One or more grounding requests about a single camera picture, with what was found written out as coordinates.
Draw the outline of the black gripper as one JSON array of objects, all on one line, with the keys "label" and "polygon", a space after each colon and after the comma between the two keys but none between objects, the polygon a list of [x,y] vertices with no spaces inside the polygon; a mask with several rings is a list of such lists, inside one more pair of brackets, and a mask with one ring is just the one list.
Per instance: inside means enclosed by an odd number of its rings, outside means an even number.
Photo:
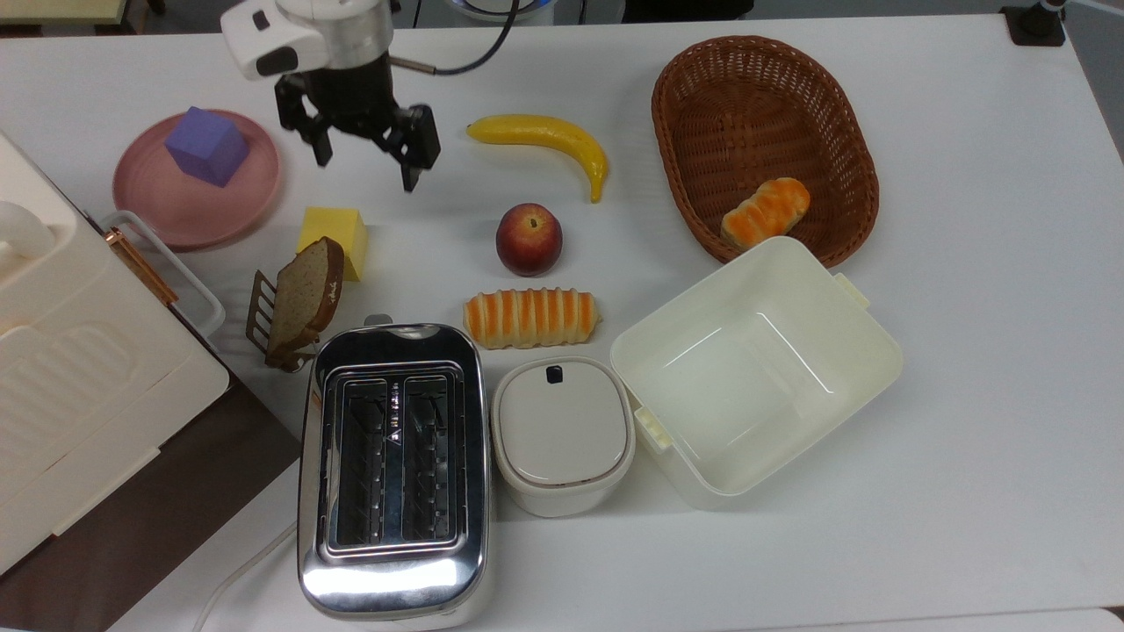
[{"label": "black gripper", "polygon": [[294,130],[326,168],[333,157],[328,130],[384,133],[386,153],[399,164],[404,191],[434,168],[441,144],[429,103],[399,108],[389,55],[361,67],[321,67],[277,80],[278,123]]}]

